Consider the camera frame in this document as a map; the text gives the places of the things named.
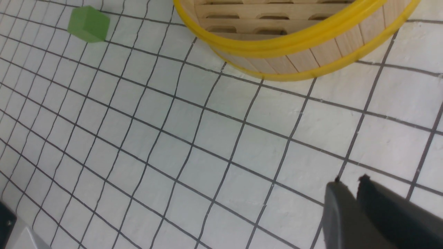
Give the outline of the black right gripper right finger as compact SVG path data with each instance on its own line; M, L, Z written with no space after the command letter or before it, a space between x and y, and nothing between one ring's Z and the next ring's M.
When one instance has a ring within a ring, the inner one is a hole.
M375 228L397 249L441 249L442 219L369 176L359 178L356 200Z

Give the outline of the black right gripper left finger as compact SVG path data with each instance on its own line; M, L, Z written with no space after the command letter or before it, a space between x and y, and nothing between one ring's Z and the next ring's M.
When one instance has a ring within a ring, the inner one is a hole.
M322 214L326 249L397 249L365 214L339 177L327 183Z

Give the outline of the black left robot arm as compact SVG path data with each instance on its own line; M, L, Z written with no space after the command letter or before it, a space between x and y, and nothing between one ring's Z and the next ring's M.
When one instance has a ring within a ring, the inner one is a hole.
M51 247L23 219L1 201L0 248L50 249Z

